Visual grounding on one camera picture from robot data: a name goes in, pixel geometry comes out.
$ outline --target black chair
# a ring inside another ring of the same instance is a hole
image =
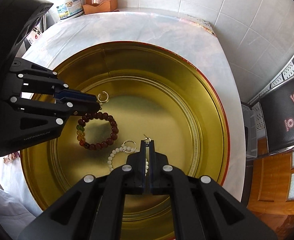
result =
[[[259,103],[265,122],[268,153],[258,158],[294,150],[294,76],[260,95]]]

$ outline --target white tiled wall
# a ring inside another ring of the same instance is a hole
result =
[[[210,21],[242,101],[268,84],[294,53],[293,0],[119,0],[119,8],[127,7],[175,11]],[[50,13],[49,25],[58,20],[54,8]]]

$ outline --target green bead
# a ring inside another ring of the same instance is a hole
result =
[[[85,128],[80,124],[76,126],[77,130],[85,131]]]

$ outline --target jewelry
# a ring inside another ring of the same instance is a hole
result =
[[[131,148],[130,146],[126,146],[125,143],[127,142],[132,142],[135,144],[135,148]],[[133,141],[133,140],[126,140],[123,142],[123,144],[121,145],[120,148],[116,148],[114,149],[110,156],[108,157],[108,161],[107,161],[107,164],[108,164],[108,168],[109,168],[109,171],[113,171],[114,170],[114,167],[112,165],[112,159],[115,157],[115,155],[118,153],[118,152],[125,152],[127,154],[131,154],[131,153],[134,153],[134,152],[139,152],[139,150],[137,150],[137,145],[136,143]],[[147,159],[146,159],[146,169],[145,169],[145,175],[147,174],[148,172],[148,162],[147,162]]]
[[[14,159],[17,159],[17,158],[20,158],[19,152],[8,154],[6,157],[4,157],[4,163],[11,163]]]
[[[104,95],[107,96],[106,100],[103,100],[103,101],[101,100],[102,94],[104,94]],[[103,103],[107,103],[107,102],[109,101],[109,95],[108,95],[108,93],[107,93],[106,91],[103,91],[102,94],[99,93],[98,96],[97,96],[97,99],[98,99],[99,104],[100,104],[101,106],[103,105]]]
[[[106,148],[109,145],[114,144],[114,141],[117,140],[117,138],[118,138],[117,133],[119,133],[119,129],[118,129],[118,127],[117,127],[118,125],[112,115],[108,115],[108,113],[102,113],[102,112],[93,113],[93,114],[87,113],[86,115],[83,115],[81,118],[82,119],[78,120],[78,125],[76,126],[77,140],[79,141],[80,146],[84,147],[85,149],[89,149],[89,150],[100,150],[102,148]],[[100,120],[105,119],[106,121],[109,121],[110,125],[111,125],[111,134],[110,134],[109,138],[107,138],[105,141],[103,141],[101,143],[90,144],[90,143],[86,142],[85,126],[86,126],[86,123],[89,122],[89,120],[92,120],[94,118],[100,119]]]

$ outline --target beaded bracelet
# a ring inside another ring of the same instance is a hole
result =
[[[89,120],[92,120],[94,118],[109,121],[112,132],[110,134],[110,137],[107,138],[105,141],[101,143],[90,144],[86,142],[86,139],[85,139],[85,126],[86,126],[86,123],[89,122]],[[117,126],[118,125],[116,121],[114,120],[114,117],[112,115],[108,115],[108,113],[102,113],[102,112],[93,113],[93,114],[87,113],[86,115],[83,115],[81,119],[78,120],[78,125],[76,126],[77,140],[79,141],[79,145],[89,150],[100,150],[102,148],[106,148],[109,145],[112,145],[114,141],[117,140],[118,138],[117,133],[119,133],[119,129]]]
[[[129,146],[126,146],[125,143],[127,143],[127,142],[133,142],[133,143],[135,144],[135,148],[131,148],[131,147],[129,147]],[[113,159],[113,158],[115,157],[115,155],[116,155],[117,153],[119,153],[119,152],[125,152],[125,153],[127,153],[127,154],[131,154],[131,153],[139,152],[139,151],[137,150],[137,146],[136,146],[136,143],[135,143],[134,141],[132,141],[132,140],[126,140],[126,141],[124,141],[123,144],[121,145],[121,147],[120,147],[120,148],[116,148],[116,149],[114,149],[114,150],[111,152],[110,156],[108,157],[107,164],[108,164],[108,168],[109,168],[109,171],[110,171],[110,172],[114,170],[114,167],[113,167],[113,165],[112,165],[112,159]],[[146,159],[145,175],[146,175],[147,172],[148,172],[148,168],[149,168],[149,166],[148,166],[148,162],[147,162],[147,159]]]

